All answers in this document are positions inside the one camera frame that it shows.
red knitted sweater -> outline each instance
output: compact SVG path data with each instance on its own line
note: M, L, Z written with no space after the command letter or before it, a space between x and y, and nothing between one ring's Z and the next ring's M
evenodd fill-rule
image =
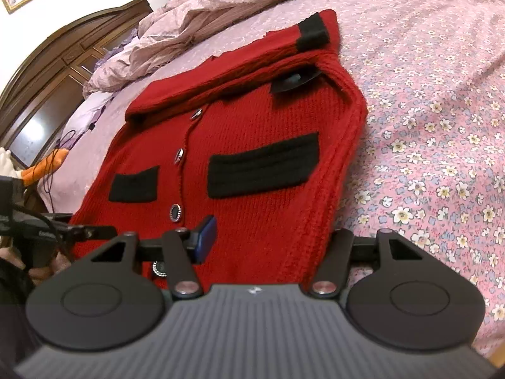
M126 124L71 222L158 238L213 214L217 241L196 267L205 289L307 281L324 256L367 113L338 61L335 12L315 16L326 36L312 29L312 16L152 82L128 107ZM308 65L322 75L270 92L273 79ZM135 174L149 169L146 185L143 174ZM117 174L131 175L123 177L130 184L120 187L124 198L115 189ZM177 223L170 215L175 203L181 206ZM101 243L76 244L76 257Z

orange toy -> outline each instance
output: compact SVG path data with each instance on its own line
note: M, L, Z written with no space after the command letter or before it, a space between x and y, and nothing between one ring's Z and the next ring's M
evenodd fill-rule
M67 155L67 149L55 149L33 167L21 171L21 179L23 180L24 186L27 187L44 177L44 175L55 172L61 167Z

pink blanket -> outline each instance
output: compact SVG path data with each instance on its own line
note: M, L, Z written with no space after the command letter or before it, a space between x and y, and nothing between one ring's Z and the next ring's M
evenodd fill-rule
M171 0L139 24L138 43L115 55L93 74L84 96L117 91L152 73L192 45L281 0Z

button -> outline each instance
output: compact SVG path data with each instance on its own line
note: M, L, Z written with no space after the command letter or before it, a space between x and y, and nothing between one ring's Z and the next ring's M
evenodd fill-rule
M181 219L182 208L178 203L173 204L170 207L170 220L172 222L179 222Z
M201 113L203 112L203 110L201 108L199 108L198 110L196 110L194 112L194 114L191 116L191 120L196 120L200 115Z
M184 155L184 150L179 148L177 154L175 155L174 164L178 164L181 162L182 156Z
M155 275L160 278L166 278L167 273L165 272L165 262L156 261L152 263L152 271Z

black button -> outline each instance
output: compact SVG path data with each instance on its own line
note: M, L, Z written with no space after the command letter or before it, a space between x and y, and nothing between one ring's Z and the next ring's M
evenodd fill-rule
M182 208L178 203L173 204L170 207L170 220L172 222L179 222L182 215Z

